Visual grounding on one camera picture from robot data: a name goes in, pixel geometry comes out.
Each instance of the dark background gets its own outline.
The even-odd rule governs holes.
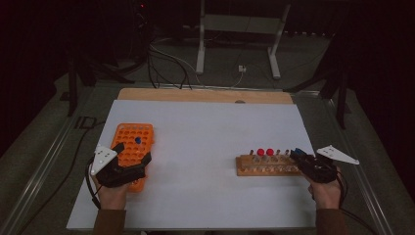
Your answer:
[[[144,41],[138,40],[132,53],[129,48],[115,47],[122,44],[119,41],[130,38],[131,2],[2,1],[1,155],[56,93],[53,82],[68,72],[68,45],[75,43],[100,63],[113,65],[116,65],[116,58],[144,56]],[[199,1],[143,2],[147,4],[146,9],[141,9],[146,24],[155,25],[167,35],[180,39],[184,35],[182,25],[192,27],[199,23]],[[226,13],[231,9],[232,14],[248,16],[281,12],[268,11],[269,1],[238,2],[207,1],[207,11]],[[415,161],[411,151],[415,131],[415,99],[412,97],[415,21],[412,3],[293,2],[285,27],[288,34],[295,36],[306,32],[332,38],[319,69],[327,70],[341,64],[349,78],[348,87],[356,92],[414,199]]]

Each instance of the table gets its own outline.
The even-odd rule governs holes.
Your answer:
[[[250,149],[312,153],[288,93],[124,88],[99,144],[109,146],[121,122],[149,122],[155,128],[145,188],[127,197],[126,229],[314,226],[315,205],[303,177],[236,175],[235,158]],[[83,182],[67,229],[92,229],[96,213]]]
[[[255,32],[275,34],[274,44],[267,49],[269,64],[271,66],[272,77],[281,78],[275,53],[283,34],[284,25],[290,11],[290,4],[285,4],[282,16],[276,18],[260,18],[260,17],[242,17],[242,16],[225,16],[206,14],[205,0],[201,0],[201,17],[200,17],[200,36],[199,51],[196,62],[196,73],[204,73],[205,64],[205,31],[221,30],[221,31],[238,31],[238,32]]]

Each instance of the wooden block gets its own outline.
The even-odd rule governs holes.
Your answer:
[[[281,91],[123,88],[119,91],[118,99],[213,103],[243,101],[247,104],[293,104],[290,93]]]
[[[241,155],[236,158],[238,176],[287,176],[301,175],[289,155]]]

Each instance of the wooden peg board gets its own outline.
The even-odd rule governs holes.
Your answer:
[[[236,168],[238,176],[301,175],[287,152],[273,156],[241,155],[236,158]]]

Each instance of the metal stand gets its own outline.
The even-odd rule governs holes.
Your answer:
[[[88,55],[80,51],[75,46],[69,46],[67,50],[68,57],[68,75],[69,75],[69,112],[68,117],[71,117],[74,110],[77,107],[77,74],[81,79],[83,85],[94,86],[97,78],[92,71],[92,68],[96,71],[107,74],[110,78],[117,80],[120,83],[134,83],[132,80],[128,80],[119,75],[115,71],[108,69],[107,67],[96,62]]]
[[[198,61],[196,62],[196,73],[204,73],[205,63],[205,30],[255,32],[255,33],[275,33],[274,44],[268,48],[269,63],[274,79],[281,78],[275,53],[284,31],[285,22],[290,11],[290,4],[285,5],[283,15],[280,19],[254,18],[239,16],[211,15],[205,13],[205,0],[201,0],[201,25],[199,37]]]

